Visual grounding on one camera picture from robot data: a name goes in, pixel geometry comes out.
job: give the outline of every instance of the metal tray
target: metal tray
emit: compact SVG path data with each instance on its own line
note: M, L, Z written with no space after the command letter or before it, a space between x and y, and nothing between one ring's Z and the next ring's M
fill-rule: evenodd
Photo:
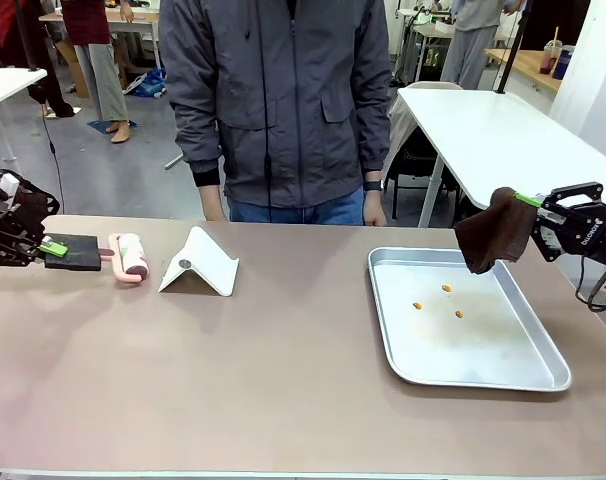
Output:
M567 363L503 262L472 275L458 250L377 248L368 264L385 353L404 380L535 392L570 388Z

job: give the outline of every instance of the black chair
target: black chair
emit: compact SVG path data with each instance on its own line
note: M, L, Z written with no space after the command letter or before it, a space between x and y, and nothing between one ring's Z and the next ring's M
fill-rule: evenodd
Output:
M426 187L401 187L399 186L399 176L409 177L429 177L434 171L436 157L438 154L434 147L423 133L423 130L416 128L407 139L403 148L394 157L390 170L385 178L385 190L387 190L390 180L394 182L394 200L392 205L392 218L397 218L397 204L399 189L406 190L426 190ZM461 204L461 186L456 181L447 166L443 169L441 190L449 194L456 193L456 208L454 210L454 221L459 217L459 206Z

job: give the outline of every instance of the black cuff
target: black cuff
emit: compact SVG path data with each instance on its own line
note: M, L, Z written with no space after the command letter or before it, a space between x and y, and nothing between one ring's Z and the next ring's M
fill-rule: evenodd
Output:
M209 187L210 185L220 185L221 178L219 177L219 169L214 168L207 172L196 173L192 172L194 183L197 187Z

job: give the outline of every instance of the black curtain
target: black curtain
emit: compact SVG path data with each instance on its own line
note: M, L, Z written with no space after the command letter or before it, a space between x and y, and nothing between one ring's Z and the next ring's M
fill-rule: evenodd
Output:
M532 16L528 21L521 50L543 50L554 39L559 27L559 40L563 45L576 45L590 0L530 0Z

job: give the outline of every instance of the wristwatch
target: wristwatch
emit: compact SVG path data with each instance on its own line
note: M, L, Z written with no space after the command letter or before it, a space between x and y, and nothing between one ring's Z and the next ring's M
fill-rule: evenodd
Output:
M366 192L382 192L383 180L380 180L378 182L365 182L363 184L363 190Z

